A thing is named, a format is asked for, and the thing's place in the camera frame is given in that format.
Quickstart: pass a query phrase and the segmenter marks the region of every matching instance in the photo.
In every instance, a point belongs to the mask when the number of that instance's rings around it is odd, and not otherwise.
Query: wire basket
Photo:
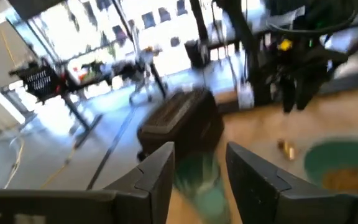
[[[33,67],[15,73],[27,87],[27,92],[40,101],[59,95],[62,86],[61,79],[55,70],[49,66]]]

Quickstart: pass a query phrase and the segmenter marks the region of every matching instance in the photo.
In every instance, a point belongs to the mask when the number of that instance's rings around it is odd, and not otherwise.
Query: black box
[[[169,141],[175,143],[177,162],[189,154],[214,151],[223,129],[222,117],[208,89],[177,91],[140,126],[137,132],[142,145],[139,159]]]

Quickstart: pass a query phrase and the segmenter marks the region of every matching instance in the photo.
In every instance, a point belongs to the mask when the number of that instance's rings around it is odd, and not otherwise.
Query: hanging cable
[[[5,126],[0,124],[0,130],[5,129]],[[19,169],[19,166],[21,164],[21,159],[22,159],[22,155],[23,155],[23,150],[24,150],[24,140],[21,136],[21,133],[19,130],[14,130],[14,135],[15,137],[12,139],[12,141],[9,143],[9,148],[11,148],[11,146],[13,145],[13,142],[15,142],[16,140],[19,140],[20,142],[20,148],[16,154],[16,159],[15,159],[15,163],[13,163],[8,180],[5,184],[5,186],[3,187],[3,189],[7,189],[9,184],[11,183],[13,177],[16,175],[17,170]]]
[[[246,0],[246,23],[248,23],[248,0]],[[247,68],[248,67],[248,54],[247,53],[245,55],[244,62],[245,62],[244,68]],[[246,74],[246,71],[247,70],[244,69],[243,77],[241,77],[241,84],[245,84],[246,80],[248,79],[248,75]]]
[[[3,41],[4,41],[5,48],[6,48],[8,54],[9,54],[11,60],[12,60],[12,63],[14,65],[14,67],[15,67],[16,63],[14,61],[12,52],[11,52],[11,50],[9,48],[8,43],[7,43],[6,36],[5,36],[4,32],[3,32],[3,30],[1,29],[1,27],[0,27],[0,35],[1,35],[2,39],[3,39]],[[11,183],[12,179],[16,175],[17,170],[19,169],[19,166],[21,164],[21,159],[22,159],[22,155],[23,155],[23,152],[24,152],[24,143],[25,143],[25,141],[22,138],[21,132],[19,130],[16,130],[16,133],[17,133],[17,136],[9,143],[9,147],[11,147],[13,142],[18,139],[19,142],[20,142],[20,148],[19,148],[19,151],[17,152],[16,161],[12,166],[11,172],[9,174],[8,181],[7,181],[6,185],[4,186],[4,189],[8,188],[8,186]],[[71,149],[70,154],[68,155],[68,157],[65,160],[64,165],[62,165],[62,167],[59,170],[57,170],[54,174],[52,174],[51,176],[48,177],[47,181],[45,181],[45,183],[42,184],[41,189],[45,188],[49,183],[51,183],[56,178],[56,176],[59,175],[67,167],[67,165],[71,162],[75,151],[76,151],[76,147],[75,147],[75,144],[74,144],[72,149]]]
[[[5,48],[6,48],[8,54],[9,54],[11,60],[12,60],[13,67],[16,67],[16,63],[15,63],[15,60],[14,60],[14,58],[13,58],[13,54],[12,54],[12,52],[11,52],[11,50],[10,50],[8,44],[7,44],[7,40],[6,40],[5,33],[4,33],[4,31],[2,30],[1,27],[0,27],[0,35],[1,35],[1,37],[2,37],[2,40],[4,41]]]
[[[52,175],[50,175],[47,179],[47,181],[45,181],[42,185],[40,189],[44,189],[46,188],[47,185],[49,185],[63,170],[65,170],[67,168],[67,165],[71,162],[71,160],[73,159],[73,156],[76,152],[76,148],[72,147],[70,154],[68,155],[68,157],[65,160],[65,163],[62,165],[62,167],[57,170],[55,173],[53,173]]]
[[[211,3],[211,10],[212,10],[212,18],[213,18],[213,24],[216,30],[216,33],[218,34],[218,41],[219,43],[223,43],[223,47],[224,47],[224,54],[226,56],[226,58],[229,60],[229,65],[230,65],[230,69],[231,69],[231,75],[232,75],[232,79],[233,79],[233,85],[234,85],[234,89],[235,91],[237,91],[237,77],[236,77],[236,73],[234,71],[234,67],[233,64],[231,63],[231,59],[229,57],[229,50],[227,47],[227,41],[226,38],[223,37],[223,40],[221,39],[221,34],[223,35],[223,33],[221,32],[221,30],[223,29],[223,22],[221,22],[221,29],[218,29],[218,25],[216,23],[216,18],[215,18],[215,11],[214,11],[214,3],[215,1],[213,1]]]

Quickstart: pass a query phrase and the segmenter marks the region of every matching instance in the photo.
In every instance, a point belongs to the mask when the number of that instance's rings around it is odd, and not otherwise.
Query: green rug
[[[311,148],[305,157],[310,182],[322,186],[327,171],[358,167],[358,141],[329,140]]]

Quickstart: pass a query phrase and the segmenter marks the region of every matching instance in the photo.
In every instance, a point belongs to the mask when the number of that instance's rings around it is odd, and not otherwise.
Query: green mat
[[[218,160],[213,153],[190,156],[177,164],[173,185],[205,224],[231,222]]]
[[[358,141],[328,140],[313,146],[305,157],[310,182],[322,186],[327,171],[358,167]]]

